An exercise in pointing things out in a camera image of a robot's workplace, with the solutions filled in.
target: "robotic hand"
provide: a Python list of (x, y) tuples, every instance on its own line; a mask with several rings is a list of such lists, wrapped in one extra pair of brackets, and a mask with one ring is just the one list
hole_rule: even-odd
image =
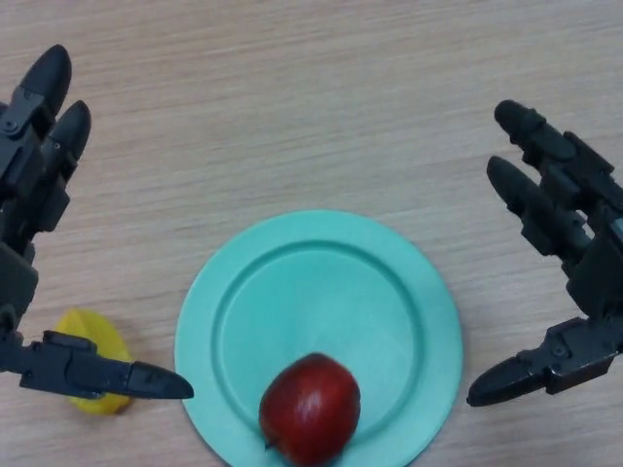
[(479, 376), (467, 397), (472, 407), (543, 387), (556, 394), (605, 375), (623, 351), (623, 189), (611, 176), (614, 167), (575, 134), (560, 134), (517, 102), (499, 103), (495, 120), (541, 179), (536, 185), (496, 156), (487, 175), (508, 210), (521, 219), (522, 236), (541, 255), (561, 259), (567, 291), (587, 318), (549, 328), (538, 348)]
[(70, 81), (67, 50), (54, 46), (32, 65), (9, 105), (0, 104), (0, 372), (20, 374), (21, 387), (84, 399), (192, 398), (193, 387), (180, 375), (100, 357), (86, 339), (46, 331), (42, 341), (22, 346), (17, 328), (38, 282), (32, 241), (53, 231), (67, 207), (65, 186), (91, 131), (82, 101), (55, 121)]

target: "plate rim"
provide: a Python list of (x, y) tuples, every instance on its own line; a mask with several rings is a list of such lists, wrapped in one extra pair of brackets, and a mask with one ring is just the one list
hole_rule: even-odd
[[(330, 227), (330, 228), (325, 227), (324, 229), (322, 228), (323, 225), (324, 226), (335, 226), (336, 223), (338, 225), (341, 225), (341, 227), (344, 228), (345, 232), (340, 232), (340, 233), (332, 232), (331, 229), (333, 229), (333, 227)], [(306, 225), (307, 227), (304, 232), (297, 232), (297, 228), (296, 228), (297, 225), (299, 226)], [(400, 462), (399, 464), (393, 465), (391, 463), (390, 464), (387, 464), (387, 463), (379, 464), (379, 462), (375, 463), (375, 465), (379, 465), (379, 467), (384, 467), (384, 466), (403, 467), (404, 465), (409, 464), (410, 462), (415, 460), (429, 446), (431, 441), (435, 438), (435, 436), (438, 434), (438, 432), (441, 430), (441, 428), (445, 424), (448, 416), (450, 415), (450, 412), (452, 411), (453, 406), (455, 405), (455, 402), (458, 396), (460, 381), (462, 378), (462, 372), (463, 372), (463, 342), (462, 342), (461, 326), (460, 326), (460, 320), (458, 316), (457, 307), (452, 299), (452, 296), (450, 295), (450, 291), (448, 287), (446, 286), (446, 283), (444, 282), (443, 278), (441, 277), (439, 271), (435, 268), (435, 266), (432, 265), (432, 263), (423, 255), (421, 250), (413, 242), (408, 240), (406, 237), (401, 235), (396, 230), (388, 227), (385, 224), (382, 224), (381, 222), (371, 219), (369, 217), (365, 217), (359, 214), (354, 214), (352, 212), (339, 211), (339, 210), (316, 209), (316, 210), (304, 210), (304, 211), (291, 211), (291, 212), (286, 212), (286, 213), (271, 217), (269, 219), (260, 221), (259, 223), (252, 225), (251, 227), (241, 231), (240, 233), (234, 235), (232, 238), (226, 241), (203, 264), (199, 273), (194, 278), (193, 284), (191, 285), (184, 299), (184, 302), (183, 302), (183, 305), (181, 307), (181, 311), (178, 317), (178, 322), (177, 322), (177, 327), (176, 327), (176, 332), (175, 332), (174, 365), (175, 365), (176, 371), (180, 373), (180, 375), (188, 378), (189, 381), (194, 386), (197, 386), (197, 382), (193, 381), (193, 376), (196, 373), (199, 373), (200, 370), (198, 367), (196, 367), (196, 369), (193, 370), (193, 366), (188, 365), (189, 358), (185, 357), (184, 355), (189, 355), (189, 354), (192, 355), (193, 352), (197, 353), (198, 350), (184, 348), (184, 342), (189, 341), (191, 338), (187, 339), (187, 338), (184, 338), (183, 336), (188, 335), (188, 331), (187, 331), (188, 329), (192, 330), (194, 328), (194, 326), (186, 324), (189, 320), (192, 322), (192, 319), (188, 317), (189, 313), (191, 313), (188, 311), (188, 309), (192, 309), (195, 305), (195, 302), (198, 300), (198, 296), (202, 295), (202, 291), (200, 291), (199, 289), (202, 286), (202, 284), (205, 282), (205, 280), (209, 278), (210, 270), (214, 269), (215, 264), (218, 266), (220, 262), (227, 260), (227, 255), (230, 254), (230, 252), (236, 251), (237, 249), (240, 249), (240, 248), (243, 251), (245, 251), (244, 255), (241, 255), (240, 253), (236, 254), (236, 256), (238, 257), (238, 263), (240, 264), (240, 267), (237, 268), (231, 265), (229, 265), (229, 267), (231, 270), (238, 270), (238, 269), (242, 270), (246, 268), (249, 264), (249, 261), (242, 261), (239, 258), (243, 258), (243, 259), (246, 258), (248, 260), (247, 257), (250, 255), (250, 259), (252, 261), (253, 258), (257, 258), (261, 256), (263, 254), (262, 252), (266, 251), (267, 249), (266, 244), (264, 244), (262, 248), (258, 248), (257, 244), (253, 245), (254, 237), (256, 238), (261, 237), (263, 235), (264, 230), (266, 229), (270, 230), (270, 229), (273, 229), (274, 227), (279, 227), (279, 226), (281, 226), (282, 228), (284, 227), (289, 228), (288, 234), (291, 236), (290, 240), (292, 242), (297, 241), (297, 239), (298, 241), (300, 241), (301, 235), (310, 236), (310, 234), (315, 234), (315, 236), (318, 237), (320, 234), (323, 234), (322, 239), (325, 239), (324, 237), (327, 236), (328, 238), (334, 241), (336, 238), (341, 242), (344, 242), (344, 240), (346, 240), (347, 242), (349, 242), (350, 244), (354, 245), (357, 248), (361, 248), (360, 244), (358, 244), (358, 241), (367, 241), (370, 244), (373, 244), (373, 245), (375, 244), (374, 238), (362, 239), (361, 232), (359, 232), (359, 238), (357, 238), (357, 232), (353, 229), (353, 226), (359, 227), (359, 228), (363, 227), (364, 233), (366, 230), (371, 230), (371, 231), (376, 230), (377, 231), (376, 234), (378, 235), (378, 237), (381, 237), (381, 236), (391, 237), (393, 242), (390, 243), (389, 245), (391, 247), (390, 249), (393, 249), (393, 250), (398, 249), (398, 251), (404, 250), (405, 252), (409, 252), (411, 256), (410, 260), (413, 261), (412, 264), (408, 265), (409, 274), (408, 274), (408, 280), (407, 282), (405, 282), (405, 287), (407, 288), (408, 292), (412, 294), (412, 299), (418, 302), (418, 305), (419, 305), (418, 308), (422, 307), (421, 300), (424, 300), (425, 302), (431, 300), (429, 296), (431, 295), (430, 290), (432, 290), (433, 291), (432, 295), (436, 294), (434, 302), (435, 303), (439, 302), (439, 304), (433, 303), (431, 306), (431, 309), (433, 309), (433, 307), (436, 306), (435, 309), (437, 311), (441, 311), (442, 313), (445, 313), (446, 317), (452, 318), (451, 322), (445, 323), (446, 330), (449, 331), (451, 335), (450, 336), (451, 345), (449, 345), (449, 347), (452, 348), (452, 350), (450, 350), (450, 353), (453, 354), (453, 355), (450, 355), (449, 357), (448, 356), (449, 350), (446, 349), (444, 351), (446, 354), (445, 358), (446, 360), (450, 362), (450, 365), (453, 368), (450, 369), (449, 375), (445, 374), (446, 382), (445, 382), (445, 385), (442, 385), (442, 388), (445, 388), (445, 394), (442, 395), (444, 400), (441, 403), (428, 404), (427, 406), (420, 407), (421, 409), (420, 413), (424, 414), (426, 417), (432, 417), (432, 421), (422, 422), (420, 421), (421, 418), (416, 420), (415, 423), (420, 426), (419, 429), (416, 430), (416, 432), (422, 433), (422, 436), (420, 436), (418, 440), (413, 439), (413, 442), (410, 443), (410, 445), (412, 446), (411, 448), (407, 449), (403, 447), (403, 450), (409, 451), (403, 454), (404, 458), (391, 460), (391, 462), (398, 461)], [(357, 241), (351, 240), (348, 236), (349, 234), (353, 234), (354, 238), (357, 238)], [(276, 244), (282, 245), (283, 241), (277, 241)], [(380, 249), (382, 251), (381, 255), (376, 255), (377, 251), (373, 251), (372, 253), (375, 253), (375, 256), (379, 257), (380, 259), (383, 259), (385, 255), (387, 255), (387, 253), (384, 252), (385, 249), (383, 247), (380, 247)], [(395, 273), (404, 282), (404, 279), (405, 279), (404, 271), (407, 266), (405, 266), (405, 264), (400, 263), (400, 262), (397, 262), (395, 266), (396, 265), (402, 265), (399, 268), (400, 269), (399, 271), (396, 271), (395, 268), (392, 268), (391, 264), (388, 265), (387, 263), (385, 263), (385, 266), (390, 268), (391, 271)], [(212, 295), (215, 295), (217, 293), (217, 294), (220, 294), (220, 296), (222, 296), (227, 291), (226, 284), (229, 283), (229, 281), (226, 278), (224, 278), (221, 280), (221, 282), (222, 282), (221, 287), (216, 286), (216, 287), (211, 288), (211, 290), (218, 291), (218, 292), (214, 292)], [(422, 289), (422, 288), (423, 288), (423, 290), (421, 291), (422, 293), (415, 292), (415, 290)], [(216, 309), (213, 309), (211, 312), (207, 312), (204, 314), (211, 315), (211, 318), (210, 318), (211, 321), (210, 319), (206, 318), (207, 324), (208, 325), (213, 324), (214, 322), (213, 318), (214, 318), (214, 315), (216, 315)], [(426, 319), (428, 321), (426, 322), (424, 329), (422, 329), (422, 332), (424, 334), (426, 334), (427, 332), (427, 329), (425, 328), (427, 326), (430, 326), (431, 323), (437, 323), (437, 324), (434, 324), (435, 326), (434, 329), (440, 329), (439, 326), (441, 325), (438, 323), (438, 318), (437, 318), (437, 321), (430, 318), (430, 316), (428, 316)], [(424, 350), (425, 353), (429, 352), (431, 345), (433, 345), (432, 347), (433, 350), (436, 349), (437, 351), (439, 351), (440, 345), (438, 345), (437, 342), (429, 342), (428, 345), (425, 347), (425, 350)], [(204, 372), (207, 371), (207, 373), (210, 373), (210, 372), (214, 373), (214, 371), (210, 368), (212, 356), (209, 353), (210, 352), (209, 348), (210, 348), (210, 345), (208, 344), (207, 348), (205, 349), (208, 352), (205, 358), (206, 364), (202, 365), (201, 371), (204, 371)], [(435, 380), (440, 380), (439, 378), (443, 379), (444, 377), (440, 375), (443, 372), (435, 373), (433, 369), (431, 368), (426, 368), (425, 370), (428, 372), (427, 375), (429, 377), (436, 378)], [(202, 379), (204, 383), (200, 384), (201, 388), (204, 388), (205, 386), (208, 385), (208, 383), (206, 382), (208, 379), (213, 379), (213, 376), (212, 377), (208, 376), (206, 379)], [(219, 389), (220, 385), (217, 382), (214, 382), (213, 386), (214, 386), (213, 389), (220, 390)], [(421, 390), (421, 388), (419, 389), (417, 389), (416, 387), (413, 388), (414, 393), (416, 393), (416, 391), (419, 391), (419, 390)], [(233, 431), (239, 431), (239, 429), (243, 427), (243, 430), (247, 432), (245, 435), (243, 435), (242, 433), (240, 433), (240, 435), (245, 436), (247, 438), (247, 440), (245, 441), (248, 441), (250, 443), (249, 448), (248, 449), (237, 449), (238, 452), (240, 452), (241, 450), (252, 450), (252, 449), (256, 449), (258, 452), (260, 452), (260, 450), (261, 452), (264, 451), (264, 444), (261, 441), (261, 437), (258, 436), (259, 432), (250, 433), (250, 430), (248, 426), (246, 425), (246, 423), (243, 420), (239, 419), (238, 414), (233, 408), (230, 407), (225, 396), (221, 394), (221, 397), (220, 397), (220, 399), (222, 399), (221, 402), (222, 403), (224, 402), (224, 404), (221, 404), (221, 406), (223, 407), (219, 408), (213, 405), (213, 406), (210, 406), (209, 409), (208, 408), (202, 409), (202, 406), (200, 406), (199, 403), (197, 402), (198, 400), (197, 394), (198, 394), (198, 390), (196, 388), (196, 397), (188, 401), (183, 401), (183, 406), (185, 408), (185, 412), (187, 416), (189, 416), (193, 426), (195, 427), (195, 430), (198, 432), (202, 440), (215, 452), (216, 455), (218, 455), (222, 460), (226, 462), (230, 462), (230, 464), (228, 465), (234, 465), (235, 467), (238, 467), (235, 456), (233, 456), (231, 453), (232, 450), (223, 447), (223, 445), (228, 444), (227, 441), (223, 442), (223, 440), (219, 440), (218, 436), (214, 435), (214, 430), (209, 429), (210, 420), (213, 418), (213, 416), (211, 416), (210, 410), (214, 410), (214, 413), (212, 413), (214, 416), (228, 417), (230, 419), (228, 421), (230, 425), (238, 425), (238, 429), (233, 430)], [(381, 435), (381, 438), (374, 444), (381, 444), (381, 445), (386, 444), (387, 440), (384, 440), (384, 438), (389, 438), (389, 441), (391, 442), (392, 437), (391, 436), (388, 437), (387, 433), (389, 432), (389, 434), (391, 434), (392, 431), (396, 432), (395, 429), (391, 430), (391, 426), (392, 425), (390, 424), (388, 427), (385, 428), (385, 432)], [(409, 439), (413, 438), (410, 433), (405, 434), (403, 436), (408, 436)], [(353, 466), (358, 465), (357, 462), (359, 461), (356, 460), (356, 457), (353, 458), (353, 453), (354, 452), (357, 453), (360, 450), (361, 449), (357, 449), (357, 448), (353, 450), (347, 449), (345, 451), (345, 456), (343, 457), (343, 460), (340, 461), (336, 465), (336, 467), (349, 467), (350, 465), (353, 465)], [(265, 463), (262, 464), (263, 466), (281, 465), (280, 463), (274, 464), (272, 462), (268, 462), (266, 460), (267, 456), (264, 456), (263, 458), (265, 459)]]

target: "red apple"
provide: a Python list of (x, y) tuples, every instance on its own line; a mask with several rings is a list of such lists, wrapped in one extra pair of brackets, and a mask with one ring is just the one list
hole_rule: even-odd
[(267, 447), (297, 466), (338, 456), (352, 437), (361, 412), (352, 374), (335, 360), (312, 353), (283, 370), (260, 403)]

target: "wooden table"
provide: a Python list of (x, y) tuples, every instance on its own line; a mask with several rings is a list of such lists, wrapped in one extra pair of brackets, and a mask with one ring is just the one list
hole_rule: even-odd
[[(67, 105), (93, 115), (73, 201), (37, 238), (28, 340), (89, 306), (135, 357), (172, 366), (182, 300), (228, 238), (284, 211), (354, 211), (421, 248), (464, 327), (456, 407), (417, 465), (620, 465), (619, 365), (559, 397), (464, 403), (481, 372), (578, 314), (485, 177), (491, 154), (519, 159), (493, 110), (536, 106), (623, 163), (619, 0), (5, 0), (0, 31), (5, 99), (61, 43)], [(0, 427), (3, 466), (222, 465), (177, 402), (87, 417), (3, 375)]]

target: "teal plate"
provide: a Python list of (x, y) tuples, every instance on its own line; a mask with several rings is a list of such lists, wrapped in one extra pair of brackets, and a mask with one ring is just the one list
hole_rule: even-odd
[(234, 467), (280, 467), (258, 424), (262, 394), (311, 352), (345, 365), (361, 389), (357, 431), (334, 467), (404, 467), (455, 401), (458, 313), (439, 273), (395, 231), (336, 211), (282, 215), (237, 235), (184, 302), (176, 371), (203, 439)]

